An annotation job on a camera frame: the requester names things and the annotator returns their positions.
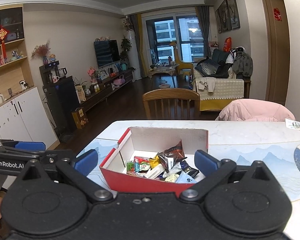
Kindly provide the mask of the light blue snack packet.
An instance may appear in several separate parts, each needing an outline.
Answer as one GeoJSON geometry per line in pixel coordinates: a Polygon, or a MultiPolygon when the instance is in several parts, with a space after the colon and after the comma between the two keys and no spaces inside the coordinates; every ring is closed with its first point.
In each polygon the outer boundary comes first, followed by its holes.
{"type": "Polygon", "coordinates": [[[175,183],[178,184],[195,184],[197,181],[185,172],[181,172],[175,183]]]}

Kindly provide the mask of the cream yellow snack packet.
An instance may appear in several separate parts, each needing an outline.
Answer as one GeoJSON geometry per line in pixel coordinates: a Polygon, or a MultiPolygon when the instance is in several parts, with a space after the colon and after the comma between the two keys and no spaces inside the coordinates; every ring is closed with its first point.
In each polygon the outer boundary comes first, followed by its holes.
{"type": "Polygon", "coordinates": [[[175,183],[179,178],[179,174],[171,174],[167,178],[165,178],[166,182],[175,183]]]}

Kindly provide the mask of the dark red foil snack bag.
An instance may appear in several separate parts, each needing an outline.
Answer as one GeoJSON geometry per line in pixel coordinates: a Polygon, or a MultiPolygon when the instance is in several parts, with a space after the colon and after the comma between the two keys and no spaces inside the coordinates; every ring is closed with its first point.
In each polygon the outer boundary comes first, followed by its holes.
{"type": "Polygon", "coordinates": [[[182,141],[179,141],[175,146],[169,149],[159,152],[157,156],[165,172],[170,172],[176,163],[185,159],[182,141]]]}

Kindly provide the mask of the white candy bar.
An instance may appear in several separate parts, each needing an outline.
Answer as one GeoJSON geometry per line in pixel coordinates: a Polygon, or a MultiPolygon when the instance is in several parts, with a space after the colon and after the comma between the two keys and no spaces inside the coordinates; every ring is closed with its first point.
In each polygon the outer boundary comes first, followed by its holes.
{"type": "Polygon", "coordinates": [[[145,176],[147,179],[155,179],[155,178],[157,178],[157,176],[162,174],[164,171],[165,171],[165,168],[161,164],[158,164],[155,168],[149,170],[145,176]]]}

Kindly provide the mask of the red strawberry snack packet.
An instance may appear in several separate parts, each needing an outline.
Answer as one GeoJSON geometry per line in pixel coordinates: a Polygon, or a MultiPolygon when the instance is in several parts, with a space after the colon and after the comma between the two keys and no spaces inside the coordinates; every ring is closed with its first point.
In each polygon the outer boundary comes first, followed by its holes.
{"type": "Polygon", "coordinates": [[[126,173],[130,175],[142,174],[139,172],[139,163],[141,163],[142,161],[149,162],[149,159],[146,157],[135,156],[132,161],[128,161],[126,163],[126,173]]]}

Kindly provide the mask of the green white jelly cup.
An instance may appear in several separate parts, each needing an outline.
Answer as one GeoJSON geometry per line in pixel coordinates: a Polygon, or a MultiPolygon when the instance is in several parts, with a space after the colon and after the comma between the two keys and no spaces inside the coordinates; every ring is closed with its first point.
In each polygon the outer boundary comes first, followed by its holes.
{"type": "Polygon", "coordinates": [[[141,163],[139,163],[139,172],[140,173],[145,173],[145,172],[148,172],[149,170],[151,170],[151,165],[149,162],[142,161],[141,163]]]}

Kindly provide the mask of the white cabinet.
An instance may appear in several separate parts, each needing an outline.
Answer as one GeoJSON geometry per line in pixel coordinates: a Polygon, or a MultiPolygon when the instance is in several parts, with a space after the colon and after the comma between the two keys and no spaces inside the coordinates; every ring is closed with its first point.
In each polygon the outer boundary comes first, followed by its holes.
{"type": "Polygon", "coordinates": [[[0,105],[0,138],[43,142],[48,150],[60,144],[37,87],[0,105]]]}

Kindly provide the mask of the brown cardboard gift bag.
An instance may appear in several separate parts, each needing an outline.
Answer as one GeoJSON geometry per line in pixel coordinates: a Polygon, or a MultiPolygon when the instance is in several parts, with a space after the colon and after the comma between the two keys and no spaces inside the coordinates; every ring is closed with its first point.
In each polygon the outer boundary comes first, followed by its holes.
{"type": "Polygon", "coordinates": [[[78,129],[83,129],[89,122],[83,107],[78,107],[72,111],[72,117],[78,129]]]}

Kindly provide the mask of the red white cardboard box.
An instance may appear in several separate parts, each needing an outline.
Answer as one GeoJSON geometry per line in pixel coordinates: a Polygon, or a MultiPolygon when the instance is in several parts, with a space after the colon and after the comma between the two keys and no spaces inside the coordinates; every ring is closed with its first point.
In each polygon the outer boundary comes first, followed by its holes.
{"type": "Polygon", "coordinates": [[[100,164],[117,192],[180,194],[204,178],[194,162],[196,150],[208,150],[204,129],[130,127],[100,164]]]}

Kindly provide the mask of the blue mountain table mat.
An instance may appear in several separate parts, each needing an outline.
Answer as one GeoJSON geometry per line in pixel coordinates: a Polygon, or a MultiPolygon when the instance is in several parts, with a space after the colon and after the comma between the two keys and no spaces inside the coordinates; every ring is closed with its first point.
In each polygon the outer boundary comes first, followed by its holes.
{"type": "MultiPolygon", "coordinates": [[[[262,161],[280,183],[291,202],[300,200],[300,171],[294,161],[294,151],[300,141],[285,142],[276,145],[254,144],[254,145],[212,145],[209,146],[208,154],[221,161],[230,159],[238,167],[251,166],[254,161],[262,161]]],[[[99,165],[112,149],[117,149],[118,144],[113,140],[94,139],[85,147],[78,156],[89,150],[98,153],[97,166],[88,174],[92,181],[108,187],[99,165]]]]}

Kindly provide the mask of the pink jacket on chair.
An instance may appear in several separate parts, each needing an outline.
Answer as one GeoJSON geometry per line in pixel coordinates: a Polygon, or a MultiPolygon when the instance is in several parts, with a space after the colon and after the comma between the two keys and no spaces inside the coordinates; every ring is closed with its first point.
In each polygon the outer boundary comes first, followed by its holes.
{"type": "Polygon", "coordinates": [[[237,99],[224,107],[216,121],[295,121],[295,116],[285,106],[264,100],[237,99]]]}

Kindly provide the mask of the dark tv console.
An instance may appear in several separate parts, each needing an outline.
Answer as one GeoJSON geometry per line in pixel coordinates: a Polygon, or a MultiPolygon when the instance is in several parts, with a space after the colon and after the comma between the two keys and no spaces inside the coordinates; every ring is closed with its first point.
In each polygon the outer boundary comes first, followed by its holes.
{"type": "Polygon", "coordinates": [[[117,90],[131,83],[132,81],[132,69],[121,71],[117,74],[117,76],[104,79],[103,83],[99,84],[100,90],[86,97],[86,100],[82,101],[80,105],[83,107],[84,111],[87,112],[96,104],[103,100],[107,100],[111,94],[115,93],[117,90]]]}

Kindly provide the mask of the yellow white sofa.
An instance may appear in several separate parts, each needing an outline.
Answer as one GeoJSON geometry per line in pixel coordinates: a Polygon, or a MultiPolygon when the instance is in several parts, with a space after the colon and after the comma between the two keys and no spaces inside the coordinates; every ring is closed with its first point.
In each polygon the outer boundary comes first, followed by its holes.
{"type": "Polygon", "coordinates": [[[193,90],[200,95],[200,111],[221,111],[236,99],[248,99],[252,73],[253,60],[244,47],[215,49],[194,68],[193,90]]]}

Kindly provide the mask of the wooden dining chair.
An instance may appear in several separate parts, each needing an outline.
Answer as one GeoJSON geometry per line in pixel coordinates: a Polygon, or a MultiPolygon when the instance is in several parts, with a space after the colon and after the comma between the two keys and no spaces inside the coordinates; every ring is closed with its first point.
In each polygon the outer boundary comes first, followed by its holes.
{"type": "Polygon", "coordinates": [[[198,120],[200,96],[185,88],[156,89],[143,94],[148,120],[198,120]]]}

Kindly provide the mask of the black television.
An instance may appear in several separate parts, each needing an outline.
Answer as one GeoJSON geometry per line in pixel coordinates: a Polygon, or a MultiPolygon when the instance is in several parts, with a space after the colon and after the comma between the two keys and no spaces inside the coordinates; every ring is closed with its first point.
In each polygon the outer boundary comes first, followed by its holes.
{"type": "Polygon", "coordinates": [[[94,41],[94,50],[98,67],[120,60],[117,40],[94,41]]]}

